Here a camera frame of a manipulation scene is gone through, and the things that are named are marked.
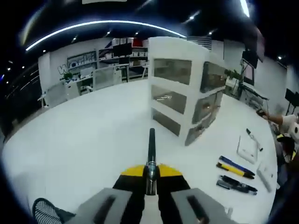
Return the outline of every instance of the pen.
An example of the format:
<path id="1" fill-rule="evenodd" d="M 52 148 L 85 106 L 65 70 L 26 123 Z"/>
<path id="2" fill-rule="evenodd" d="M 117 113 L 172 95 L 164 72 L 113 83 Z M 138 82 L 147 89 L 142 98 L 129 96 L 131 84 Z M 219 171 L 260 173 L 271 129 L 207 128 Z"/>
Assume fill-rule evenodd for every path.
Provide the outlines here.
<path id="1" fill-rule="evenodd" d="M 243 171 L 245 173 L 248 173 L 248 174 L 253 175 L 253 176 L 255 175 L 255 173 L 251 172 L 249 169 L 246 169 L 246 168 L 244 168 L 244 167 L 242 167 L 242 166 L 240 166 L 240 165 L 232 162 L 231 160 L 229 160 L 228 158 L 226 158 L 224 156 L 220 156 L 219 160 L 222 160 L 223 162 L 226 162 L 229 165 L 231 165 L 233 167 L 236 167 L 237 169 L 239 169 L 239 170 L 241 170 L 241 171 Z"/>
<path id="2" fill-rule="evenodd" d="M 223 187 L 225 189 L 234 189 L 240 191 L 242 193 L 257 195 L 257 189 L 245 184 L 238 182 L 228 176 L 220 176 L 219 180 L 217 181 L 216 185 Z"/>
<path id="3" fill-rule="evenodd" d="M 249 178 L 249 179 L 254 179 L 254 176 L 246 173 L 246 172 L 243 172 L 235 167 L 232 167 L 230 165 L 226 165 L 226 164 L 222 164 L 222 163 L 217 163 L 216 167 L 219 167 L 221 169 L 224 169 L 226 171 L 230 171 L 232 173 L 235 173 L 235 174 L 238 174 L 240 176 L 243 176 L 243 177 L 246 177 L 246 178 Z"/>
<path id="4" fill-rule="evenodd" d="M 240 187 L 246 188 L 246 189 L 251 190 L 251 191 L 257 191 L 256 188 L 251 187 L 248 184 L 241 183 L 241 182 L 239 182 L 239 181 L 237 181 L 237 180 L 235 180 L 235 179 L 233 179 L 229 176 L 222 175 L 221 178 L 222 178 L 223 181 L 225 181 L 227 183 L 230 183 L 232 185 L 240 186 Z"/>

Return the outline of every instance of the ceiling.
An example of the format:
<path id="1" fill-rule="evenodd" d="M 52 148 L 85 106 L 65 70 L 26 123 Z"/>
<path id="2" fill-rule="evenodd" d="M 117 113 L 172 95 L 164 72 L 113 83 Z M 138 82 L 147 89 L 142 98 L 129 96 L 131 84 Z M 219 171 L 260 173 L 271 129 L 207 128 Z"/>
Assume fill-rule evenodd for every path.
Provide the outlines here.
<path id="1" fill-rule="evenodd" d="M 294 59 L 296 35 L 291 31 L 295 8 L 287 3 L 247 0 L 250 19 L 242 12 L 239 0 L 127 0 L 127 2 L 98 2 L 82 5 L 82 0 L 6 1 L 1 6 L 10 17 L 1 14 L 3 22 L 0 74 L 10 82 L 37 62 L 43 50 L 52 51 L 76 41 L 101 38 L 111 31 L 111 37 L 134 36 L 148 38 L 165 35 L 165 31 L 132 24 L 98 24 L 75 28 L 53 36 L 26 52 L 26 48 L 40 38 L 61 28 L 88 21 L 130 20 L 154 24 L 186 36 L 208 35 L 212 38 L 242 41 L 241 26 L 253 22 L 266 41 L 265 53 L 283 63 Z M 6 83 L 0 83 L 1 89 Z"/>

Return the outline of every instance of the computer monitor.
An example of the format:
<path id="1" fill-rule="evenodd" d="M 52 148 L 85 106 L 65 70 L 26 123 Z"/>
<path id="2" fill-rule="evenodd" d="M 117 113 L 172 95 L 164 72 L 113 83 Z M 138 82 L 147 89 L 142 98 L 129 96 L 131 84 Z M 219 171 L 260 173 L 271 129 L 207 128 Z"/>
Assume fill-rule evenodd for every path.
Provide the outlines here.
<path id="1" fill-rule="evenodd" d="M 117 56 L 126 56 L 132 53 L 132 44 L 125 43 L 113 46 L 113 54 L 115 57 Z"/>
<path id="2" fill-rule="evenodd" d="M 295 93 L 293 106 L 295 106 L 295 107 L 299 106 L 299 93 L 298 92 Z"/>
<path id="3" fill-rule="evenodd" d="M 243 60 L 243 80 L 245 83 L 254 85 L 254 68 L 245 60 Z"/>
<path id="4" fill-rule="evenodd" d="M 248 64 L 250 64 L 253 68 L 256 69 L 258 60 L 256 52 L 245 50 L 242 53 L 242 59 L 244 59 L 246 62 L 248 62 Z"/>

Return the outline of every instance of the desk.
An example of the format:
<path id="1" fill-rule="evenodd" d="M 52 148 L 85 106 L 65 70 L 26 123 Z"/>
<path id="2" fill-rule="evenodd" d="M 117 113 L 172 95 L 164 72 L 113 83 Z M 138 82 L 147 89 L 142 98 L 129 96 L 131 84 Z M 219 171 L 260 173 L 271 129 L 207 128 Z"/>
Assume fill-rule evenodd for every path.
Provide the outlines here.
<path id="1" fill-rule="evenodd" d="M 232 89 L 232 94 L 236 95 L 237 94 L 237 90 L 238 90 L 238 87 L 239 87 L 239 80 L 233 78 L 233 79 L 227 79 L 226 80 L 226 83 L 225 83 L 226 86 L 230 87 Z M 267 98 L 266 95 L 264 95 L 263 93 L 261 93 L 259 90 L 257 90 L 256 88 L 254 88 L 254 86 L 248 84 L 248 83 L 245 83 L 243 82 L 243 85 L 245 85 L 246 87 L 250 88 L 251 90 L 255 91 L 258 95 L 260 95 L 261 97 L 263 98 Z"/>
<path id="2" fill-rule="evenodd" d="M 200 188 L 232 207 L 233 220 L 264 223 L 275 191 L 268 193 L 259 177 L 247 180 L 217 168 L 216 162 L 223 155 L 256 171 L 259 163 L 252 165 L 236 154 L 240 131 L 248 128 L 263 147 L 258 160 L 267 160 L 275 189 L 277 159 L 267 121 L 247 105 L 223 95 L 215 121 L 197 141 L 183 147 L 177 136 L 150 119 L 149 92 L 147 80 L 114 85 L 58 105 L 21 128 L 2 154 L 21 203 L 31 208 L 35 199 L 44 197 L 61 209 L 76 212 L 88 198 L 112 187 L 123 170 L 145 164 L 153 127 L 157 163 L 178 169 L 191 188 Z M 258 194 L 216 186 L 218 176 L 224 174 L 257 188 Z"/>
<path id="3" fill-rule="evenodd" d="M 66 92 L 67 100 L 79 97 L 81 95 L 82 82 L 84 80 L 88 80 L 88 79 L 92 80 L 92 78 L 93 77 L 91 75 L 89 75 L 89 76 L 83 77 L 81 79 L 79 78 L 76 80 L 71 80 L 68 83 L 65 83 L 65 92 Z"/>

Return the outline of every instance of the black pen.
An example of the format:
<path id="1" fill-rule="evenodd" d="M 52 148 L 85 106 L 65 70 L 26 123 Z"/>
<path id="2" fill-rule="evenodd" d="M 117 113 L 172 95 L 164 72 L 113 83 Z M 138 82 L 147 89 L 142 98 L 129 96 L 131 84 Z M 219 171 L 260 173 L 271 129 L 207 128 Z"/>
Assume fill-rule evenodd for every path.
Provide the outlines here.
<path id="1" fill-rule="evenodd" d="M 235 186 L 240 186 L 242 188 L 246 188 L 246 189 L 251 190 L 251 191 L 255 191 L 255 192 L 257 191 L 256 188 L 251 187 L 251 186 L 249 186 L 249 185 L 247 185 L 245 183 L 241 183 L 241 182 L 239 182 L 239 181 L 237 181 L 237 180 L 235 180 L 235 179 L 233 179 L 231 177 L 228 177 L 226 175 L 222 175 L 221 178 L 226 183 L 229 183 L 229 184 L 232 184 L 232 185 L 235 185 Z"/>

